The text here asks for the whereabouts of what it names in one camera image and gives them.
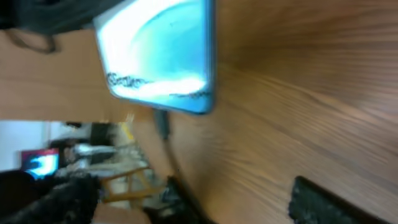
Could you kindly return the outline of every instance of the chair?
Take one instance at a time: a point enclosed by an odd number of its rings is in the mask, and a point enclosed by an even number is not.
[[[161,192],[165,186],[153,187],[144,175],[145,170],[149,170],[149,167],[142,167],[132,171],[124,172],[122,174],[114,175],[112,177],[102,178],[100,181],[103,185],[105,191],[107,191],[107,197],[103,199],[103,203],[119,202],[128,200],[132,207],[134,202],[138,202],[138,207],[142,208],[142,203],[145,198],[151,197],[154,194]],[[111,181],[125,177],[127,180],[127,191],[119,194],[115,194],[111,188]],[[143,190],[133,191],[133,184],[135,181],[139,180],[144,186]]]

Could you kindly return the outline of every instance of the wood grain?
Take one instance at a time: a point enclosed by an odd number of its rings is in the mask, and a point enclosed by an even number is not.
[[[398,2],[222,0],[207,116],[173,113],[172,147],[218,223],[291,223],[303,175],[398,223]],[[135,137],[172,173],[152,114]]]
[[[37,35],[18,34],[40,46]],[[124,121],[131,105],[109,94],[94,32],[71,32],[57,42],[60,52],[38,54],[0,32],[0,118]]]

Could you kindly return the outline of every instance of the cable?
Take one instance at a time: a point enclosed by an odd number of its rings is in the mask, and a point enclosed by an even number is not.
[[[169,159],[170,165],[173,169],[173,175],[176,177],[178,183],[181,185],[184,195],[188,197],[189,204],[192,206],[197,214],[201,217],[205,218],[206,223],[213,223],[211,220],[207,218],[206,212],[200,206],[199,201],[193,196],[192,191],[190,190],[188,182],[186,181],[184,175],[182,174],[182,170],[180,164],[177,162],[177,158],[172,150],[169,136],[170,136],[170,123],[169,123],[169,113],[165,110],[154,109],[155,116],[155,124],[157,126],[157,130],[159,132],[160,137],[163,140],[164,150],[166,152],[167,158]]]

